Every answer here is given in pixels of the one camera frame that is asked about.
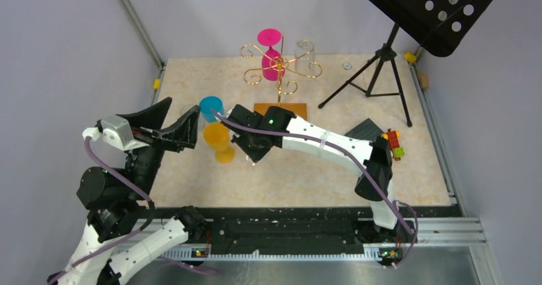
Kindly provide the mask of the clear wine glass front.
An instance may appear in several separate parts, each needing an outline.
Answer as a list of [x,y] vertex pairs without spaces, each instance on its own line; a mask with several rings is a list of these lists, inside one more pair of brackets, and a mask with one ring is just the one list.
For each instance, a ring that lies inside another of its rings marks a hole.
[[[180,116],[183,116],[184,114],[188,113],[194,106],[195,106],[194,104],[186,104],[186,105],[184,105],[184,106],[180,109],[179,115],[180,115]],[[205,119],[204,119],[201,115],[199,115],[198,121],[197,121],[197,128],[198,128],[199,130],[202,130],[202,129],[205,128],[205,125],[206,125]]]

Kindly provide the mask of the blue wine glass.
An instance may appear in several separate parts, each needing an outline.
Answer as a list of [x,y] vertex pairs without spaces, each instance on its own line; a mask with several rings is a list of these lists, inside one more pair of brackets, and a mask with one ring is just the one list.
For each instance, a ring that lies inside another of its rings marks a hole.
[[203,119],[205,126],[218,122],[214,112],[219,113],[221,116],[226,114],[224,104],[222,100],[217,96],[206,96],[199,102],[200,115]]

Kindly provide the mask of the toy bricks red green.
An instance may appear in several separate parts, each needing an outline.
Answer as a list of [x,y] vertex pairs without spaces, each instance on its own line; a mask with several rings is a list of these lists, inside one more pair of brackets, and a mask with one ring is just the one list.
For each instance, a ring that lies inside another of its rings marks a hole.
[[385,133],[381,135],[389,143],[389,148],[392,153],[392,157],[396,161],[400,161],[402,157],[405,156],[405,151],[402,145],[399,142],[401,134],[397,130],[388,129]]

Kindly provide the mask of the black music stand tray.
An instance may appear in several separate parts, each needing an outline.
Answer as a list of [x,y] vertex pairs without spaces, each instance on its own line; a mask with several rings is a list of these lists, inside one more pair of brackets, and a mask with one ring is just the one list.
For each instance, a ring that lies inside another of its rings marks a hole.
[[450,56],[493,0],[368,0],[430,54]]

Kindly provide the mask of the pink wine glass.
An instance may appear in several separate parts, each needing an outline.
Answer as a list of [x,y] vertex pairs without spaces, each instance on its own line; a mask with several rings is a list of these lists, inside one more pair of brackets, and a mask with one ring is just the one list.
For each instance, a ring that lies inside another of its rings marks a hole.
[[268,47],[261,60],[263,77],[268,81],[276,81],[279,76],[279,72],[272,66],[276,64],[275,60],[281,55],[278,50],[274,49],[274,46],[282,41],[282,37],[281,32],[274,28],[264,29],[257,36],[258,43]]

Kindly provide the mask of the clear wine glass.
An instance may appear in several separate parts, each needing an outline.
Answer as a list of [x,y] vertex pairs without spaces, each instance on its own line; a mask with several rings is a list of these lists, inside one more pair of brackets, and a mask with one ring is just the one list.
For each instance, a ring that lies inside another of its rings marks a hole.
[[295,51],[295,71],[304,75],[312,75],[311,63],[315,60],[314,43],[310,40],[299,40]]
[[252,166],[255,166],[255,165],[259,162],[258,159],[254,160],[254,159],[253,159],[251,156],[249,156],[249,155],[246,155],[246,156],[245,156],[245,159],[246,159],[246,161],[248,161],[248,163],[250,163],[250,165],[252,165]]
[[[180,116],[183,116],[184,114],[188,113],[194,106],[195,106],[194,104],[186,104],[186,105],[184,105],[184,106],[180,109],[179,115],[180,115]],[[199,130],[202,130],[202,129],[205,128],[205,125],[206,125],[205,119],[204,119],[201,115],[199,115],[198,121],[197,121],[197,128],[198,128]]]

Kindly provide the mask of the clear wine glass back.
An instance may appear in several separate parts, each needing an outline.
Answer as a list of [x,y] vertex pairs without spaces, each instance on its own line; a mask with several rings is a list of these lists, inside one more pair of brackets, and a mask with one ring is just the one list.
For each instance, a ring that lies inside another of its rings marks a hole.
[[310,40],[299,40],[295,51],[295,71],[304,75],[312,75],[311,63],[315,60],[314,43]]

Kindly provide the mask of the yellow wine glass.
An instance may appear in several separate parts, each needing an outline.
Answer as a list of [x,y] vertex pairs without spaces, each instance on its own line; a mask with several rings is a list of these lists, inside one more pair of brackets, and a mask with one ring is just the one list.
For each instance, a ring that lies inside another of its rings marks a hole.
[[215,159],[221,164],[230,163],[235,157],[235,151],[230,146],[229,130],[219,122],[210,123],[203,130],[207,145],[214,151]]

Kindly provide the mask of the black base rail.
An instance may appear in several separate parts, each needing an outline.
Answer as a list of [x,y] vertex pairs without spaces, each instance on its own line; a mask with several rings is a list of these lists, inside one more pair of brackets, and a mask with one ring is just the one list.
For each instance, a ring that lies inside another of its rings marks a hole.
[[368,207],[198,208],[205,223],[190,233],[211,254],[331,255],[364,251],[366,243],[400,243],[413,236],[403,226],[377,228]]

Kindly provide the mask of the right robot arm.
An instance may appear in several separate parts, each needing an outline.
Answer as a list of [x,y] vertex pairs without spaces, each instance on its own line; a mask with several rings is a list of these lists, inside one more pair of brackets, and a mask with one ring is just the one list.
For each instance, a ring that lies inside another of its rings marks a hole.
[[400,234],[391,149],[383,137],[368,141],[339,135],[277,106],[260,114],[237,104],[221,122],[233,131],[231,141],[254,163],[276,147],[314,155],[350,170],[357,176],[355,193],[369,201],[376,236],[391,242]]

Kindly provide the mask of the aluminium frame post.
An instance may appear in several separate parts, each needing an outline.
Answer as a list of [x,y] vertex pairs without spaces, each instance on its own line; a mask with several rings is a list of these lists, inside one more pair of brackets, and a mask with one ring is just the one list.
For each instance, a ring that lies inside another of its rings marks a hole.
[[142,43],[143,47],[145,48],[148,55],[151,57],[152,61],[155,63],[155,65],[162,69],[164,66],[164,61],[160,57],[154,43],[152,42],[152,39],[150,35],[148,34],[141,18],[139,17],[138,13],[136,12],[135,7],[131,3],[131,0],[118,0],[120,6],[122,7],[123,11],[125,12],[128,21],[131,23],[132,27],[135,30],[135,33],[140,39],[140,42]]

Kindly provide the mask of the dark grey lego plate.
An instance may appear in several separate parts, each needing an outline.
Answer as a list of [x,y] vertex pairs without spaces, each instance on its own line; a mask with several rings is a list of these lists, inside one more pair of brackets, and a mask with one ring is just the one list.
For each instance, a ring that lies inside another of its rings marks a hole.
[[379,128],[374,121],[372,121],[370,118],[367,118],[362,123],[359,123],[350,131],[345,133],[345,136],[360,140],[374,141],[383,133],[384,131]]

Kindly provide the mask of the black tripod stand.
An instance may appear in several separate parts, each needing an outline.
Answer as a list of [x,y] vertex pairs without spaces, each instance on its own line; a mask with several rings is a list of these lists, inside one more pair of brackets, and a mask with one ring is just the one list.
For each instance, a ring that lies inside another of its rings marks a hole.
[[[318,104],[318,108],[322,109],[324,108],[333,98],[335,98],[342,90],[344,90],[347,86],[352,86],[355,89],[361,91],[364,93],[366,98],[370,97],[385,97],[385,96],[399,96],[401,99],[402,108],[405,114],[406,119],[406,125],[407,127],[411,128],[413,127],[413,122],[410,116],[410,112],[408,110],[407,101],[405,98],[403,86],[401,83],[401,79],[398,73],[398,67],[396,63],[396,56],[397,53],[392,48],[392,44],[394,43],[396,36],[399,32],[399,25],[397,23],[394,23],[392,30],[388,36],[387,41],[382,45],[382,47],[375,51],[375,55],[370,58],[367,63],[362,66],[359,70],[357,70],[349,79],[347,79],[340,87],[338,87],[331,95],[329,95],[323,102]],[[373,90],[375,88],[376,82],[382,72],[384,63],[389,62],[392,68],[393,76],[396,81],[396,87],[397,92],[390,92],[390,93],[373,93]],[[373,72],[373,76],[370,80],[369,86],[367,88],[362,88],[356,84],[354,84],[354,80],[360,76],[365,70],[367,70],[373,63],[376,63],[375,71]]]

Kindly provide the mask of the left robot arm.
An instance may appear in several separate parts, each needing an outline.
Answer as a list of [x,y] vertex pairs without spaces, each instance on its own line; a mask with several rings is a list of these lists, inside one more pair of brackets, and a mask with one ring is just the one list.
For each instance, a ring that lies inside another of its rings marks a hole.
[[83,131],[86,153],[95,163],[83,172],[77,190],[88,215],[75,252],[62,271],[48,277],[49,284],[126,284],[165,251],[209,239],[205,218],[184,206],[150,236],[116,252],[155,218],[150,191],[164,153],[196,146],[200,107],[165,127],[171,104],[168,97],[132,114],[100,119]]

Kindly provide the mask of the yellow corner block right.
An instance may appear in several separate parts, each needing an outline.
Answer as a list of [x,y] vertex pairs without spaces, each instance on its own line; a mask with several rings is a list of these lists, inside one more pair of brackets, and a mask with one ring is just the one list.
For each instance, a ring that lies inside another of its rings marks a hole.
[[403,56],[404,60],[410,63],[411,65],[417,62],[417,56],[410,52],[406,52]]

